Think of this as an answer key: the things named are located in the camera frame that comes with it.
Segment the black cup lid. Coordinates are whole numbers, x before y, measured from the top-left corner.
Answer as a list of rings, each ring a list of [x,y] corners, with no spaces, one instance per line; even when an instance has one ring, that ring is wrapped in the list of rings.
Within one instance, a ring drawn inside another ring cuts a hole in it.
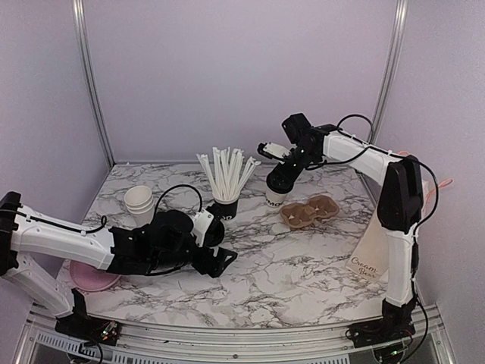
[[[269,190],[279,194],[289,193],[294,186],[293,182],[288,181],[284,176],[273,172],[267,176],[266,184]]]

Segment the white paper coffee cup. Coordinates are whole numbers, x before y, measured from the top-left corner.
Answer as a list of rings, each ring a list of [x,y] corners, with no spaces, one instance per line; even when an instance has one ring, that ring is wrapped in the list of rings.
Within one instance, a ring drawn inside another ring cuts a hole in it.
[[[289,194],[288,192],[286,193],[275,192],[270,187],[266,187],[265,201],[267,205],[270,206],[271,208],[278,208],[282,206],[288,194]]]

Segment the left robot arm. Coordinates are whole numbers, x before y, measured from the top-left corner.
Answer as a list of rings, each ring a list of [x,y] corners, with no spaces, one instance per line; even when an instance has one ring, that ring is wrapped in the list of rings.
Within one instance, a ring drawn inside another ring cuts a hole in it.
[[[51,218],[25,206],[10,191],[1,198],[1,277],[41,303],[79,337],[95,332],[84,296],[59,284],[31,253],[81,262],[114,275],[157,277],[185,265],[199,274],[219,277],[237,258],[221,248],[224,225],[215,206],[200,207],[193,216],[155,209],[149,220],[132,230],[89,228]]]

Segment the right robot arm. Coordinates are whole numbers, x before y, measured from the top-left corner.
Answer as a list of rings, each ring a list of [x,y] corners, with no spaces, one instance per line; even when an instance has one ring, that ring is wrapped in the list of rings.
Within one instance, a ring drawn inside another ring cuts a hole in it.
[[[291,149],[274,143],[258,147],[260,155],[277,160],[266,178],[268,204],[282,203],[303,171],[326,165],[348,165],[380,186],[377,218],[386,236],[390,266],[383,318],[377,320],[375,332],[384,340],[394,338],[410,321],[418,302],[418,230],[428,220],[421,214],[425,164],[413,155],[398,155],[367,143],[340,124],[313,126],[302,113],[290,115],[282,128]]]

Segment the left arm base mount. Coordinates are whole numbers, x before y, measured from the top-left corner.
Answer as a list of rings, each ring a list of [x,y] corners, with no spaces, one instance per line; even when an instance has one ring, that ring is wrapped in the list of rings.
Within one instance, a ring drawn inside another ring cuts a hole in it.
[[[67,336],[93,341],[95,344],[115,346],[121,323],[88,315],[84,295],[75,288],[71,292],[74,297],[72,313],[56,318],[55,330]]]

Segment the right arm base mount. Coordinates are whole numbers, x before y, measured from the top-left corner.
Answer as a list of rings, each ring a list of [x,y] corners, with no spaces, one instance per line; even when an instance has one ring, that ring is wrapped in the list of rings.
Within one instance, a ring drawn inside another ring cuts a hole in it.
[[[354,348],[360,348],[412,337],[416,330],[411,314],[416,304],[416,299],[402,306],[394,306],[383,300],[382,317],[351,324],[346,331],[346,338],[353,342]]]

